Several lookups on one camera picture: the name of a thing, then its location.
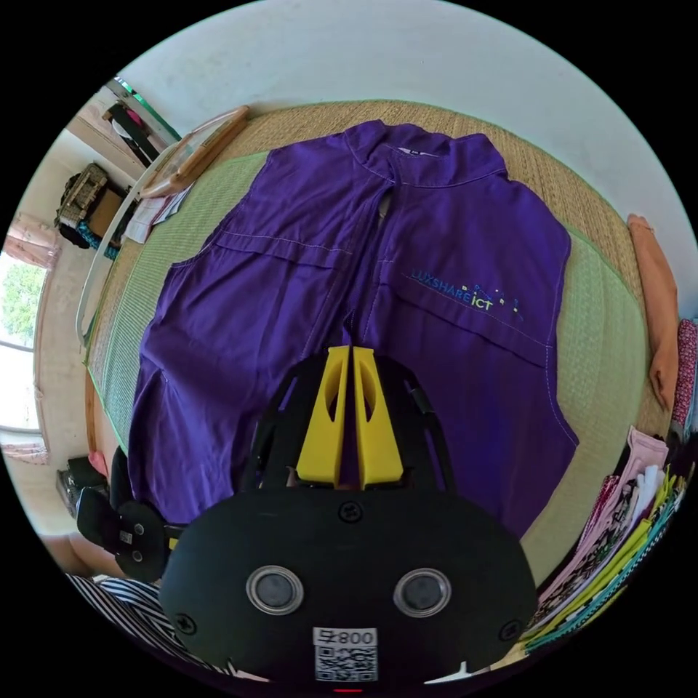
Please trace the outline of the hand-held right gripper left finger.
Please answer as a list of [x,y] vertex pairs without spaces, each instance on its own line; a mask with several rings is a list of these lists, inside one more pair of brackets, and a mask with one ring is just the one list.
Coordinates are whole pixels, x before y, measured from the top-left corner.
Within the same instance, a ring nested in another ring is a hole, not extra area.
[[305,485],[339,483],[349,363],[348,346],[329,349],[296,466],[297,477]]

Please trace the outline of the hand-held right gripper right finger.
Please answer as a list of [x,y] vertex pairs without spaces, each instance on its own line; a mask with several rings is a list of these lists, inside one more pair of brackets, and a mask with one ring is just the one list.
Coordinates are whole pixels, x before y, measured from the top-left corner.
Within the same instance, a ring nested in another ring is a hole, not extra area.
[[398,484],[403,466],[372,349],[353,348],[353,382],[360,487]]

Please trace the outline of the person's left hand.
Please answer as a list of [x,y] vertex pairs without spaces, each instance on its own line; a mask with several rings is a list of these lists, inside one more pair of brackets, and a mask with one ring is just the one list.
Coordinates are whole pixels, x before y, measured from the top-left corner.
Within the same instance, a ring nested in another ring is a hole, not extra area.
[[39,539],[66,574],[83,578],[127,577],[116,563],[114,555],[91,543],[77,531],[40,534]]

